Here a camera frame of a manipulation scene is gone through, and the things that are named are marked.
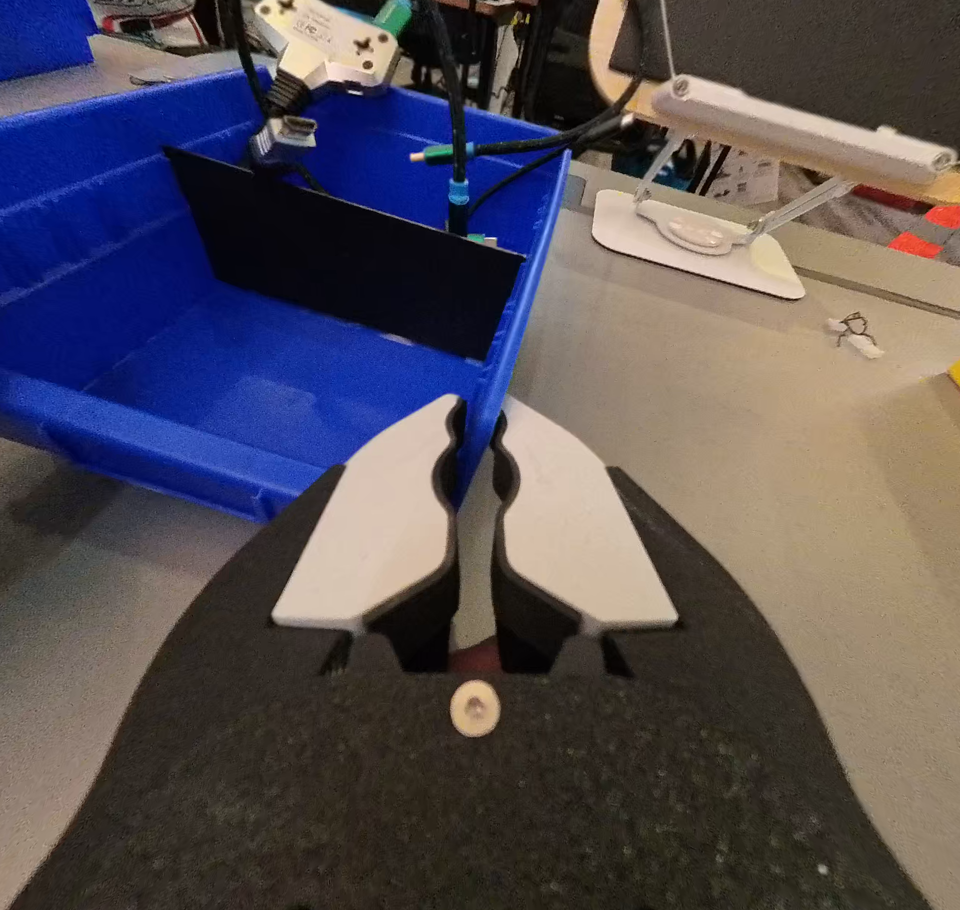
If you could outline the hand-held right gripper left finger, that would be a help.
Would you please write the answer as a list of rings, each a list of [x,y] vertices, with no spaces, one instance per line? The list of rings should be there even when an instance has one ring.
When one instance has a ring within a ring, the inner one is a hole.
[[[442,395],[348,459],[273,606],[276,626],[379,634],[406,669],[445,665],[460,599],[452,497],[466,409]]]

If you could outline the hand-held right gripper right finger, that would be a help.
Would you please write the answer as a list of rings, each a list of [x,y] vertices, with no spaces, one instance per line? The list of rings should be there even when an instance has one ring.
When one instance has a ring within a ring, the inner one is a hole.
[[[490,592],[505,672],[547,673],[573,638],[677,628],[611,469],[590,447],[514,398],[490,447],[500,501]]]

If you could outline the blue plastic bin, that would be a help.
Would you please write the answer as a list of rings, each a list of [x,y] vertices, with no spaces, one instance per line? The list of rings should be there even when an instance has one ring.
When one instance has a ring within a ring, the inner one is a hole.
[[[303,112],[330,197],[447,231],[443,100],[391,88]],[[464,359],[219,281],[163,148],[250,171],[263,119],[241,71],[2,120],[2,436],[266,522],[445,394],[465,488],[488,446],[565,192],[562,152],[469,218],[524,257],[486,358]]]
[[[87,0],[1,0],[1,80],[91,64]]]

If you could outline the braided cable green gold plug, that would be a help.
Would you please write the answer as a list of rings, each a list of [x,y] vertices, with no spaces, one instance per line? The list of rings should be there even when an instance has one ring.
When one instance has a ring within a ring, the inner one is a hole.
[[[625,0],[627,10],[634,28],[643,38],[643,2],[642,0]],[[536,139],[501,141],[491,144],[476,144],[468,141],[461,134],[451,145],[427,147],[420,152],[410,155],[410,161],[424,163],[427,166],[445,164],[465,164],[477,157],[509,156],[535,152],[539,150],[567,148],[574,144],[588,144],[597,139],[603,139],[617,133],[630,125],[632,113],[628,111],[628,104],[642,84],[642,70],[637,70],[630,78],[618,100],[614,101],[605,111],[573,129],[553,136]]]

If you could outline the grey metal port hub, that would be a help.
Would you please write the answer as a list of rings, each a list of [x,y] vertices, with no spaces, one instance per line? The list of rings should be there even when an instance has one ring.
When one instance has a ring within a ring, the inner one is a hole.
[[[401,48],[388,28],[321,0],[261,0],[251,18],[275,58],[268,100],[285,112],[328,92],[379,94],[393,82]]]

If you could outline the black bin divider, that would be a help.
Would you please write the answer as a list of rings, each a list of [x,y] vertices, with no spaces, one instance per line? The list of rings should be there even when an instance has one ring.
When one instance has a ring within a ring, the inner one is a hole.
[[[219,281],[486,358],[522,255],[185,149],[163,151]]]

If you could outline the white twist tie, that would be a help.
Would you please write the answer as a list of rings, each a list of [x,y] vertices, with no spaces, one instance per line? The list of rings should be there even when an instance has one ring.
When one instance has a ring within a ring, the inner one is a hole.
[[[860,312],[853,312],[842,318],[831,317],[825,322],[824,328],[838,349],[846,346],[864,359],[872,361],[881,359],[885,354],[870,332],[868,318]]]

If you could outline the printed paper sheet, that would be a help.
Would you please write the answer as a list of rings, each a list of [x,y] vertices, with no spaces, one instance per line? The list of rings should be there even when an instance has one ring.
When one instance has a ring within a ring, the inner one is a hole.
[[[760,207],[779,201],[780,161],[733,148],[705,196],[730,205]]]

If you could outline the white board stand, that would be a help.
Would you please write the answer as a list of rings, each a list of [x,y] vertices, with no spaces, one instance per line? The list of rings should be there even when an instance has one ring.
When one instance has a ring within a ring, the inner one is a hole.
[[[775,230],[846,196],[868,179],[876,185],[926,188],[958,164],[956,150],[892,127],[870,130],[842,124],[696,76],[672,77],[654,89],[651,104],[673,124],[668,141],[632,194],[596,194],[594,242],[621,256],[788,301],[802,299],[806,290],[774,239]],[[753,140],[788,155],[815,158],[832,177],[748,225],[654,199],[660,168],[698,127],[718,129],[736,143]]]

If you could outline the black board with wooden rim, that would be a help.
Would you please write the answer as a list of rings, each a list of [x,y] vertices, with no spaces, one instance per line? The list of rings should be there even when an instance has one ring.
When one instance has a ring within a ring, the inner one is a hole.
[[[959,0],[666,0],[676,69],[958,148]]]

